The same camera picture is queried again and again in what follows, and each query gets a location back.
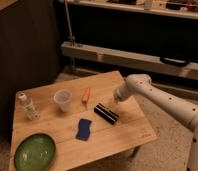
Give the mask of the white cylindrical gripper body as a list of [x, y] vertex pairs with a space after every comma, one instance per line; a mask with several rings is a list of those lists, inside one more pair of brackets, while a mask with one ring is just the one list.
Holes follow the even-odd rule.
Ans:
[[113, 97], [116, 102], [125, 101], [130, 97], [130, 92], [128, 91], [125, 83], [123, 83], [113, 91]]

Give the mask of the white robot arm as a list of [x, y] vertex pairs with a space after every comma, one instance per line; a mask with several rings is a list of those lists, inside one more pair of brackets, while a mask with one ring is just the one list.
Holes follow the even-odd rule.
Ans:
[[186, 170], [198, 171], [198, 105], [154, 87], [147, 74], [127, 76], [113, 91], [113, 97], [116, 102], [122, 102], [135, 93], [152, 101], [193, 133]]

